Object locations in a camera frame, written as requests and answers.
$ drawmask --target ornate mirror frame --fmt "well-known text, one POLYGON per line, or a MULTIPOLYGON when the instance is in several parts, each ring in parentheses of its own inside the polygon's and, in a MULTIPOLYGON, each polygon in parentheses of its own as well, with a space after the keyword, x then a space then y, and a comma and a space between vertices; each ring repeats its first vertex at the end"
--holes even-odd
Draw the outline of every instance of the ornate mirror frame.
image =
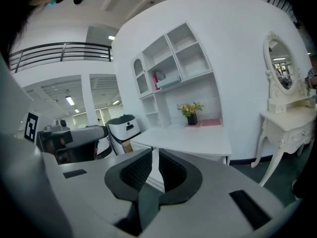
POLYGON ((286 112, 286 105, 306 99, 305 95, 305 84, 300 79, 300 72, 297 62, 295 60, 292 50, 288 45, 274 32, 270 31, 266 35, 264 40, 264 59, 266 63, 266 75, 269 80, 269 111, 273 113, 283 113, 286 112), (293 65, 294 80, 290 89, 285 89, 282 84, 279 82, 275 68, 272 65, 271 57, 269 54, 269 44, 271 41, 280 42, 283 44, 291 56, 291 62, 293 65))

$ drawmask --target dressing table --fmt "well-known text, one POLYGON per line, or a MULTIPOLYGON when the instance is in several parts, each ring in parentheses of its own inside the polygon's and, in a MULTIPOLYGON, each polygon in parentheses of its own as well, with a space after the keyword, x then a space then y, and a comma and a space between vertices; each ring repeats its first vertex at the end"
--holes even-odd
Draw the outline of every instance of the dressing table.
POLYGON ((306 86, 300 79, 299 67, 292 51, 273 32, 265 38, 264 59, 269 80, 268 111, 261 112, 264 118, 263 131, 256 160, 251 163, 251 167, 259 164, 265 138, 278 147, 278 151, 273 154, 260 182, 261 186, 273 174, 284 152, 293 154, 299 148, 301 152, 304 144, 311 142, 316 117, 315 100, 307 99, 306 86))

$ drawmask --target ceiling light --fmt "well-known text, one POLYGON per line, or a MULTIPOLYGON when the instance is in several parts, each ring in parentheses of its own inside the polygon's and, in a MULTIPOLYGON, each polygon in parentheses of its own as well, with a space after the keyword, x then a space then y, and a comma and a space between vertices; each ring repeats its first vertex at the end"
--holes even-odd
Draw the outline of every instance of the ceiling light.
POLYGON ((75 105, 75 103, 73 102, 73 100, 71 99, 70 96, 66 96, 65 99, 68 101, 68 103, 69 103, 70 105, 72 105, 72 106, 75 105))

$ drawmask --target white desk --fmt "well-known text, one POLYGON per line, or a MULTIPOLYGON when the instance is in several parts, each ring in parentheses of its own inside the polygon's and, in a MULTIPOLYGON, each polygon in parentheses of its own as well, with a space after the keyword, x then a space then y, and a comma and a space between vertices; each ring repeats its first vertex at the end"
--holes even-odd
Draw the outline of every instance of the white desk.
POLYGON ((257 159, 251 163, 251 167, 254 168, 258 165, 266 137, 271 144, 278 147, 278 151, 273 154, 269 167, 260 182, 260 185, 264 186, 276 169, 284 152, 293 154, 300 148, 299 152, 301 153, 304 144, 311 142, 316 108, 295 108, 281 114, 265 111, 261 113, 261 116, 264 117, 263 131, 258 143, 257 159))
MULTIPOLYGON (((222 125, 199 128, 171 125, 165 129, 151 128, 132 138, 130 143, 133 151, 146 148, 164 148, 219 161, 227 165, 231 159, 229 139, 222 125)), ((153 151, 152 172, 147 183, 164 192, 157 150, 153 151)))

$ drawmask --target flower arrangement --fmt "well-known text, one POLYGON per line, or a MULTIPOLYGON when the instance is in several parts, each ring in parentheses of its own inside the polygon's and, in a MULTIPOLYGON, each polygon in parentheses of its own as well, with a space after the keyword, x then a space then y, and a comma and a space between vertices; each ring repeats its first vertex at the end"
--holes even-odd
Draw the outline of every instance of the flower arrangement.
POLYGON ((194 102, 193 104, 183 104, 183 105, 180 105, 179 106, 179 110, 182 112, 182 114, 185 116, 185 117, 190 117, 194 114, 196 114, 196 111, 197 110, 200 110, 202 111, 203 105, 200 104, 200 102, 194 102))

